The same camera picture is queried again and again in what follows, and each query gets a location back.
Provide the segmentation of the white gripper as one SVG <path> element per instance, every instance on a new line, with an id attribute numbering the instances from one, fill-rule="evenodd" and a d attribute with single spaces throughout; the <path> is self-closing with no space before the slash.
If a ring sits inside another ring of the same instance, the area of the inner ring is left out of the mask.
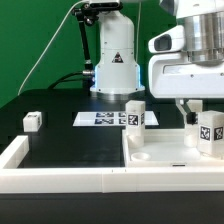
<path id="1" fill-rule="evenodd" d="M 196 125 L 197 113 L 190 101 L 179 98 L 224 98 L 224 60 L 193 64 L 185 53 L 159 54 L 149 61 L 148 79 L 155 98 L 177 98 L 184 124 Z"/>

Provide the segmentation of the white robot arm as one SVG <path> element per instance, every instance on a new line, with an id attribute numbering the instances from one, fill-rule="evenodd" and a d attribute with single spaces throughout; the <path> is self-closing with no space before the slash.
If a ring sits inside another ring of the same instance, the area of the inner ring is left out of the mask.
<path id="1" fill-rule="evenodd" d="M 91 0 L 100 6 L 100 61 L 91 93 L 115 100 L 224 98 L 224 0 L 160 0 L 176 26 L 148 42 L 148 87 L 140 81 L 130 20 L 108 5 L 115 0 Z"/>

